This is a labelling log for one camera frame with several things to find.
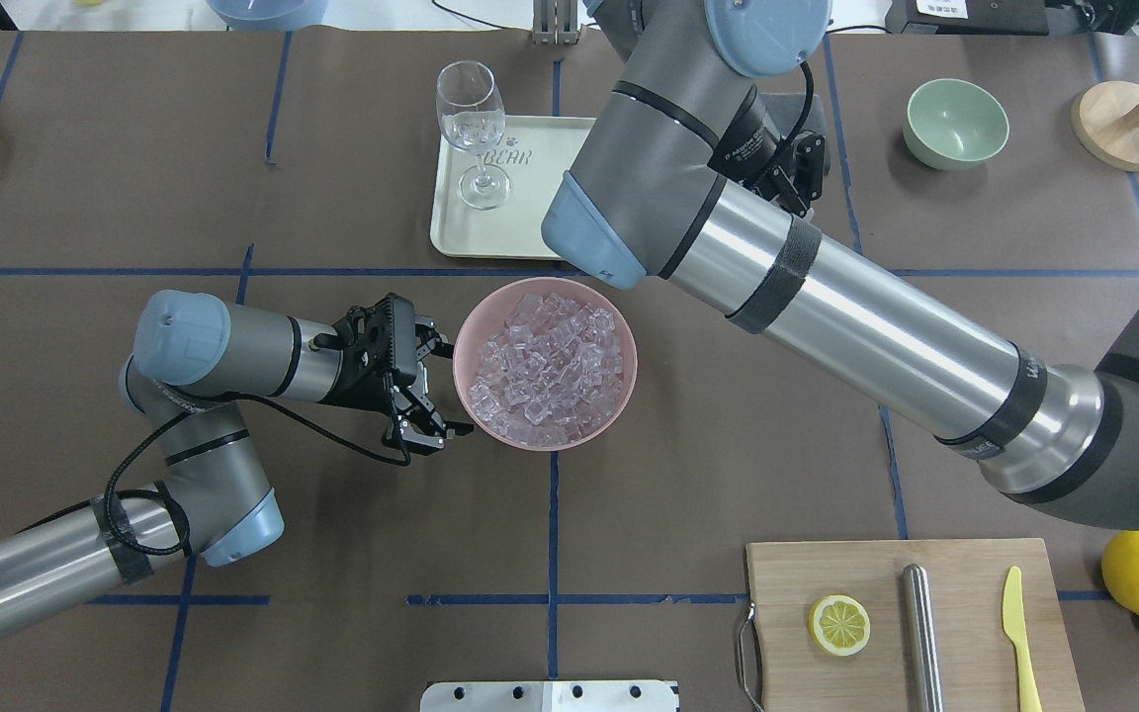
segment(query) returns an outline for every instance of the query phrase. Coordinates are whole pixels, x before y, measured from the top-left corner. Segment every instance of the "brown table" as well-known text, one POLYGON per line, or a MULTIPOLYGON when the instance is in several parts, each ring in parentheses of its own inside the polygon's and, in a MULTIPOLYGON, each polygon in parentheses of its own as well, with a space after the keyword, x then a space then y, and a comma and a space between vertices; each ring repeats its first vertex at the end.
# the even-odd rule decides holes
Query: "brown table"
MULTIPOLYGON (((156 289, 329 321, 392 289, 452 334, 557 269, 431 247, 433 80, 460 57, 514 114, 595 116, 620 72, 597 32, 0 33, 0 538, 93 496, 145 436, 114 377, 156 289)), ((1084 153, 1067 112, 1099 79, 1139 81, 1139 40, 839 35, 811 64, 837 149, 814 222, 1044 360, 1096 363, 1139 305, 1139 177, 1084 153), (936 76, 1007 108, 985 167, 906 153, 904 101, 936 76)), ((746 542, 1009 535, 1048 542, 1090 711, 1139 709, 1138 625, 1098 592, 1111 532, 1013 505, 656 278, 606 294, 641 374, 605 436, 550 457, 475 434, 393 469, 247 407, 284 538, 0 640, 0 709, 417 709, 429 681, 556 677, 675 679, 683 709, 745 709, 746 542)), ((128 482, 162 472, 146 457, 128 482)))

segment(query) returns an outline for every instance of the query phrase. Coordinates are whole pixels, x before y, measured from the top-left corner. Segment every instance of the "blue container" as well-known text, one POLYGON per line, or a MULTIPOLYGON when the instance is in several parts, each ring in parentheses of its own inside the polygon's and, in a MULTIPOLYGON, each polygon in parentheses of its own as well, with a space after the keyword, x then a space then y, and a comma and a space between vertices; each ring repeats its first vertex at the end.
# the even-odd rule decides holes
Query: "blue container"
POLYGON ((325 18, 328 0, 205 0, 231 28, 289 31, 316 26, 325 18))

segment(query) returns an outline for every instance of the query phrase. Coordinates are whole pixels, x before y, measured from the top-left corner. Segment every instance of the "lemon slice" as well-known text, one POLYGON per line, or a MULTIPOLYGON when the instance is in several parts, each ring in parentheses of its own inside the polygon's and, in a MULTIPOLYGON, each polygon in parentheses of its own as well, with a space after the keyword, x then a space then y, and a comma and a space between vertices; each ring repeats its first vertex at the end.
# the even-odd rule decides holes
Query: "lemon slice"
POLYGON ((823 596, 808 617, 811 640, 830 655, 854 655, 868 645, 868 612, 850 596, 823 596))

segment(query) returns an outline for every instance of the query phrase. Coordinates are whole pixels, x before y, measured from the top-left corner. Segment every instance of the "bowl of ice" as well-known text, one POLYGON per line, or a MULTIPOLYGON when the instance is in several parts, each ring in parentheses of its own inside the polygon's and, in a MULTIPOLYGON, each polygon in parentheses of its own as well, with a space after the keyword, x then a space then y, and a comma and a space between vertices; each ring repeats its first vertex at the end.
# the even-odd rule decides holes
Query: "bowl of ice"
POLYGON ((456 338, 456 392, 474 423, 523 450, 582 445, 636 387, 636 338, 618 308, 573 280, 498 288, 456 338))

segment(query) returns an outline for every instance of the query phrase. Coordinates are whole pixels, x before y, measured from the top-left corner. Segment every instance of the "pink bowl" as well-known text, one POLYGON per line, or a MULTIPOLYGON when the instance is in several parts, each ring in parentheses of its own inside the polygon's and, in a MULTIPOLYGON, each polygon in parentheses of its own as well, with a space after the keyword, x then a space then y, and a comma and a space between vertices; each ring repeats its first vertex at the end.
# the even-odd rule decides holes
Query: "pink bowl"
POLYGON ((626 325, 626 319, 623 319, 623 314, 621 314, 617 306, 614 306, 613 303, 596 292, 595 288, 588 287, 588 285, 560 278, 532 278, 514 281, 505 287, 494 289, 490 296, 483 298, 474 308, 468 314, 468 319, 465 319, 465 326, 460 327, 460 334, 456 337, 456 355, 453 355, 451 369, 456 382, 456 393, 460 394, 461 404, 465 406, 469 418, 474 419, 478 428, 486 431, 494 440, 511 447, 518 447, 521 450, 548 452, 551 450, 568 450, 571 447, 582 445, 582 443, 596 437, 597 434, 605 432, 609 425, 614 424, 614 420, 618 419, 618 415, 626 407, 626 402, 632 399, 632 391, 636 388, 637 363, 636 337, 632 336, 632 329, 626 325), (552 293, 566 298, 573 298, 575 302, 591 303, 595 306, 600 306, 601 310, 613 311, 614 334, 618 335, 618 342, 623 349, 623 395, 621 395, 618 406, 614 409, 614 415, 605 420, 605 424, 600 425, 596 431, 584 434, 581 439, 566 443, 566 445, 524 445, 524 443, 503 437, 501 434, 492 431, 492 428, 486 427, 486 424, 474 411, 474 402, 468 396, 468 388, 477 379, 478 361, 481 360, 478 352, 481 346, 502 327, 503 319, 515 310, 516 303, 526 294, 549 296, 552 293))

